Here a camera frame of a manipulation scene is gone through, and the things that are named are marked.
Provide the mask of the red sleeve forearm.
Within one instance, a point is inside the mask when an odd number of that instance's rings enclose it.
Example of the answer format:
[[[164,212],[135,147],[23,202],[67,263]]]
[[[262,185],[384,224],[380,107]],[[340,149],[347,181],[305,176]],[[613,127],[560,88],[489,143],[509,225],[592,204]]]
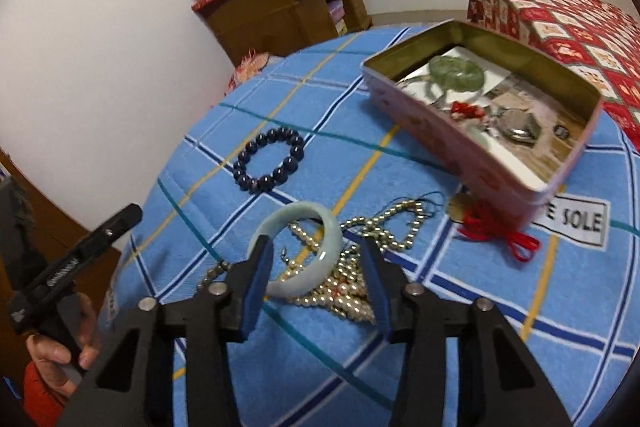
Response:
[[[17,398],[12,383],[1,377],[1,427],[53,427],[63,409],[62,401],[46,385],[34,362],[26,366],[21,399]]]

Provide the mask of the person's left hand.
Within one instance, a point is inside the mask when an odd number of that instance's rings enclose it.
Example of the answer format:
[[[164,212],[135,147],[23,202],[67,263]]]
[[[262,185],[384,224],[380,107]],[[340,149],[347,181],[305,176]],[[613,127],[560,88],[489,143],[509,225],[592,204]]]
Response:
[[[101,350],[96,312],[86,294],[78,293],[75,299],[80,318],[75,337],[82,348],[78,363],[84,369],[90,369]],[[70,350],[39,333],[27,337],[26,348],[43,382],[56,399],[66,403],[77,388],[77,385],[63,371],[63,366],[70,364],[72,358]]]

